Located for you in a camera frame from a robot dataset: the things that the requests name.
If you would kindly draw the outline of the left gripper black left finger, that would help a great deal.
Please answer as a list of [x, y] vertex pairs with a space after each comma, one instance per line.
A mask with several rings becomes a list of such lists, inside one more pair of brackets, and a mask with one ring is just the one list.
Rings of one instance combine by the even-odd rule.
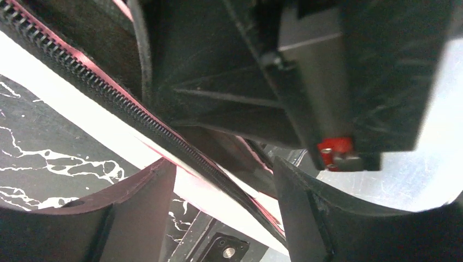
[[3, 207], [1, 261], [158, 261], [175, 177], [160, 159], [63, 207]]

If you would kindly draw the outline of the pink racket bag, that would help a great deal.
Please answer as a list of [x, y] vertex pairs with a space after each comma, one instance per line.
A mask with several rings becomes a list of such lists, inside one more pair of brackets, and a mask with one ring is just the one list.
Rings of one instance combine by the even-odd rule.
[[166, 158], [182, 172], [176, 187], [194, 206], [222, 216], [234, 229], [287, 253], [282, 225], [242, 188], [242, 181], [218, 165], [151, 113], [134, 95], [133, 83], [113, 77], [111, 64], [133, 70], [128, 56], [116, 56], [115, 44], [124, 33], [104, 36], [95, 1], [1, 1], [1, 31], [9, 46], [21, 51], [20, 68], [28, 69], [29, 84], [52, 76], [76, 88], [81, 98], [97, 103], [131, 129], [139, 144]]

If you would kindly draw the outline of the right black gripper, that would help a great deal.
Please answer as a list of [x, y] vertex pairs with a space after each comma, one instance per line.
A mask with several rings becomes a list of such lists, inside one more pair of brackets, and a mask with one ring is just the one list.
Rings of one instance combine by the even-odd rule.
[[455, 28], [455, 1], [138, 1], [142, 98], [175, 129], [378, 170], [415, 148]]

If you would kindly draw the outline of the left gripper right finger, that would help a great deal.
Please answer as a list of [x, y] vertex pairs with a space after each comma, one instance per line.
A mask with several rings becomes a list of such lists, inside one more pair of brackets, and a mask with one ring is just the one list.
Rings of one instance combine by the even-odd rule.
[[274, 181], [291, 261], [462, 261], [462, 197], [409, 212], [377, 205], [276, 157]]

